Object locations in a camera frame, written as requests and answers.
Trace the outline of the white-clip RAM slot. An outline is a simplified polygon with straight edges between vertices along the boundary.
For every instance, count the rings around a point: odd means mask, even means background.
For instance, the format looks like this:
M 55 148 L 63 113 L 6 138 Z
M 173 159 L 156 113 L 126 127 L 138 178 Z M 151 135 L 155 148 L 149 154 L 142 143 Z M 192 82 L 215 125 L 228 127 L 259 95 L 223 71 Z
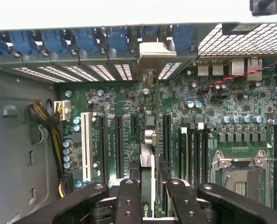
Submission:
M 190 159 L 188 149 L 188 134 L 187 127 L 179 128 L 179 178 L 190 182 Z
M 198 137 L 198 185 L 202 182 L 202 137 L 203 137 L 204 123 L 197 124 Z

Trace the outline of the CPU socket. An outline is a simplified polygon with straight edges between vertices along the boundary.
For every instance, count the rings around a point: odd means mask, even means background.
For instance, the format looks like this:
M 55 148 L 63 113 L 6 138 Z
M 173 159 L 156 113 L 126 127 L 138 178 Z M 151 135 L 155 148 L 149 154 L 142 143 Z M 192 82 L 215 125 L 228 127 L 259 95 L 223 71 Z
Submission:
M 217 150 L 211 163 L 211 182 L 256 202 L 271 206 L 270 163 L 265 150 L 255 156 L 225 156 Z

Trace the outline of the white PCI expansion slot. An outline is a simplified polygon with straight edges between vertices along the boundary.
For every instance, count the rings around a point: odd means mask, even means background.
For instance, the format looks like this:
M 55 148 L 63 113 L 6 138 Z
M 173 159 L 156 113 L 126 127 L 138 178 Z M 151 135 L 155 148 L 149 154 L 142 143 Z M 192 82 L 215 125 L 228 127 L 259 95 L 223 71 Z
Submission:
M 83 181 L 91 182 L 92 179 L 92 114 L 81 113 L 81 140 L 82 140 L 82 165 Z

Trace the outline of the short black expansion slot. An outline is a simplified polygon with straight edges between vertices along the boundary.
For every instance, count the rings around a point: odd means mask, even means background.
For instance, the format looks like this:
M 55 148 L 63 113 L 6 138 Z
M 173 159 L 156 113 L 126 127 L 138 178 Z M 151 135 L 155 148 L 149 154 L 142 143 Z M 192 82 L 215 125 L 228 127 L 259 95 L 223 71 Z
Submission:
M 139 119 L 137 115 L 131 115 L 131 135 L 138 136 L 139 134 Z

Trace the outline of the green motherboard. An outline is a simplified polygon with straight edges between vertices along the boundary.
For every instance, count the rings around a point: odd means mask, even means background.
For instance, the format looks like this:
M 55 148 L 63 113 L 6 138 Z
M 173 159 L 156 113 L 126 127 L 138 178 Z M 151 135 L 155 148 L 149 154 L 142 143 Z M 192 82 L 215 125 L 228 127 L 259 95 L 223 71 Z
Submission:
M 73 192 L 92 182 L 103 182 L 101 174 L 100 117 L 107 117 L 108 169 L 112 186 L 116 177 L 115 116 L 123 117 L 124 177 L 140 183 L 140 154 L 144 128 L 159 125 L 158 161 L 156 161 L 155 216 L 164 217 L 166 201 L 164 183 L 167 178 L 179 178 L 179 128 L 189 124 L 196 129 L 196 186 L 198 186 L 198 133 L 199 122 L 207 125 L 208 181 L 211 182 L 211 163 L 217 150 L 230 158 L 255 156 L 263 149 L 267 158 L 274 158 L 274 126 L 268 119 L 277 119 L 277 61 L 263 60 L 261 81 L 247 81 L 247 75 L 232 81 L 212 75 L 212 62 L 208 62 L 209 76 L 198 76 L 197 65 L 189 66 L 175 79 L 159 82 L 159 103 L 155 103 L 155 88 L 143 93 L 147 87 L 141 82 L 64 84 L 59 88 L 61 100 L 70 100 L 71 119 L 62 124 L 62 152 L 64 176 L 63 193 Z M 92 179 L 83 181 L 81 113 L 92 114 Z M 139 119 L 138 136 L 131 135 L 131 115 Z M 163 115 L 171 115 L 170 163 L 163 156 Z M 223 116 L 256 115 L 263 117 L 261 124 L 222 123 Z

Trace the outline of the white power connector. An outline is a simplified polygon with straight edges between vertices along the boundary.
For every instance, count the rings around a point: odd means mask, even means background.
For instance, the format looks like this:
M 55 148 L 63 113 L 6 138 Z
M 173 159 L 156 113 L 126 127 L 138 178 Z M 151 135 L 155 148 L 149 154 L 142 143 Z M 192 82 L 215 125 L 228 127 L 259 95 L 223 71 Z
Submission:
M 70 100 L 55 101 L 54 113 L 58 115 L 60 121 L 68 121 L 71 117 Z

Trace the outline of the perforated metal slot cover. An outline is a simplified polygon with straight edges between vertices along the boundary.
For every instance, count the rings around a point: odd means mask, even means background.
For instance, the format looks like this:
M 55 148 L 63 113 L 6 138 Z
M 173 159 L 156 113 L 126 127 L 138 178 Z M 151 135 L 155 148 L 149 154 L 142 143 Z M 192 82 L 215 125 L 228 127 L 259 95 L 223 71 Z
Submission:
M 64 72 L 64 71 L 61 71 L 57 68 L 54 68 L 52 66 L 40 66 L 40 67 L 37 67 L 38 69 L 41 69 L 45 72 L 48 72 L 50 74 L 53 74 L 53 75 L 56 75 L 58 77 L 62 77 L 62 78 L 65 78 L 71 82 L 81 82 L 82 80 L 79 79 L 79 78 L 76 78 L 70 74 L 68 74 L 67 72 Z
M 181 65 L 182 63 L 167 63 L 163 70 L 160 72 L 158 79 L 166 80 L 168 79 Z
M 132 72 L 129 64 L 115 64 L 115 69 L 124 81 L 132 81 Z
M 97 78 L 95 78 L 94 76 L 92 76 L 91 74 L 89 74 L 88 72 L 86 72 L 85 70 L 81 69 L 78 66 L 64 66 L 64 68 L 66 70 L 74 73 L 75 75 L 78 75 L 78 76 L 84 78 L 87 81 L 91 81 L 91 82 L 99 81 Z
M 65 82 L 64 80 L 61 80 L 61 79 L 58 79 L 56 77 L 52 77 L 52 76 L 43 74 L 41 72 L 37 72 L 35 70 L 25 68 L 25 67 L 12 68 L 12 70 L 17 71 L 17 72 L 22 72 L 22 73 L 25 73 L 25 74 L 30 75 L 30 76 L 42 78 L 42 79 L 45 79 L 45 80 L 48 80 L 48 81 L 53 81 L 53 82 L 56 82 L 56 83 L 64 83 Z
M 89 65 L 89 68 L 106 81 L 115 81 L 114 76 L 103 65 Z

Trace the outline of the grey metal PC case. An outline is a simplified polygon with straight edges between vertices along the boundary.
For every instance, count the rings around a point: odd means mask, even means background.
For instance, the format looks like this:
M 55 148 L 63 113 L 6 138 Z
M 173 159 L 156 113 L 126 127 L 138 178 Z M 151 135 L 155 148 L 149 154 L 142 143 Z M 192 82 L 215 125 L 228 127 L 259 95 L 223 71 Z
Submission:
M 186 50 L 176 51 L 172 27 L 180 24 L 192 25 L 193 33 L 191 46 Z M 60 121 L 58 115 L 54 113 L 54 102 L 62 101 L 59 88 L 64 84 L 84 83 L 141 82 L 143 84 L 143 74 L 146 70 L 139 67 L 139 45 L 143 43 L 141 38 L 143 26 L 158 26 L 157 42 L 164 43 L 169 50 L 175 50 L 177 53 L 176 58 L 169 63 L 182 63 L 168 79 L 159 82 L 175 79 L 189 66 L 196 66 L 197 61 L 226 62 L 244 59 L 244 73 L 232 75 L 230 66 L 229 73 L 222 76 L 222 81 L 232 81 L 236 77 L 247 75 L 250 58 L 277 61 L 277 22 L 180 24 L 0 30 L 0 39 L 7 47 L 5 54 L 0 55 L 0 224 L 13 224 L 75 192 L 63 193 L 60 187 L 65 173 L 62 152 L 62 124 L 65 121 Z M 110 27 L 127 28 L 128 50 L 118 52 L 108 45 L 107 28 Z M 78 47 L 74 32 L 78 28 L 94 28 L 98 43 L 96 52 L 86 52 Z M 66 53 L 57 54 L 45 47 L 41 31 L 48 29 L 63 30 L 68 49 Z M 31 55 L 15 50 L 10 40 L 10 31 L 27 31 L 31 42 Z M 115 69 L 115 64 L 129 64 L 133 80 L 122 80 Z M 103 65 L 116 80 L 104 80 L 90 69 L 89 65 Z M 40 66 L 52 66 L 82 81 L 71 82 L 38 69 Z M 78 66 L 99 81 L 87 81 L 66 70 L 64 66 Z M 65 82 L 56 83 L 12 70 L 21 67 Z M 90 209 L 91 215 L 82 218 L 79 224 L 114 224 L 114 202 L 120 182 L 125 179 L 137 181 L 128 177 L 117 179 L 112 186 L 108 185 L 110 199 L 106 202 L 97 202 Z M 166 182 L 172 179 L 183 181 L 194 191 L 199 187 L 199 185 L 192 187 L 183 179 L 167 178 L 163 185 L 167 215 L 143 217 L 143 224 L 178 224 L 166 188 Z

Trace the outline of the metal USB port stack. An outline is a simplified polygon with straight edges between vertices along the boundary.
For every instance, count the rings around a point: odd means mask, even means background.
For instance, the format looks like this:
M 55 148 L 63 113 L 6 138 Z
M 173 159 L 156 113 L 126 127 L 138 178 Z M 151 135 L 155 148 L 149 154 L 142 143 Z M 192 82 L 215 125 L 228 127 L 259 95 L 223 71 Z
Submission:
M 224 75 L 224 67 L 222 61 L 213 61 L 212 62 L 212 75 L 213 76 L 223 76 Z
M 209 67 L 207 61 L 197 61 L 197 75 L 209 76 Z

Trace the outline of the metal rear port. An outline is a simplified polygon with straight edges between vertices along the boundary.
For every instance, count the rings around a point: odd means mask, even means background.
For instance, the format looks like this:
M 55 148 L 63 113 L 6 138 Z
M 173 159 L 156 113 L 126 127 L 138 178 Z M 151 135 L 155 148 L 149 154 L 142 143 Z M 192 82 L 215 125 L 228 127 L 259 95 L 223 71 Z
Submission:
M 231 73 L 232 75 L 238 75 L 238 74 L 244 73 L 244 59 L 232 60 Z

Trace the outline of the metal ethernet port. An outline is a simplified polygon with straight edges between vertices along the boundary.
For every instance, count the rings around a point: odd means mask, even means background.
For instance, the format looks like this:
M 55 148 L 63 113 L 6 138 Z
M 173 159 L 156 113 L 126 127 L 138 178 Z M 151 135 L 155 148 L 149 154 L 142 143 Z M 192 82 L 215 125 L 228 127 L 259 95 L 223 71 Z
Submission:
M 262 69 L 262 62 L 263 62 L 263 60 L 259 59 L 259 58 L 250 58 L 250 59 L 248 59 L 247 81 L 261 81 L 262 80 L 262 71 L 251 74 L 251 72 Z

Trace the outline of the black plastic block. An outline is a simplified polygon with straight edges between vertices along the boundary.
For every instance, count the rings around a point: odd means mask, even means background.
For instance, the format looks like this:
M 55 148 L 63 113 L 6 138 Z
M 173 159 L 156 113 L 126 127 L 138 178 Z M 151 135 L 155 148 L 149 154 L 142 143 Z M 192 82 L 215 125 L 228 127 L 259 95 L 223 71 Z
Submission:
M 277 0 L 249 0 L 249 9 L 253 16 L 277 14 Z

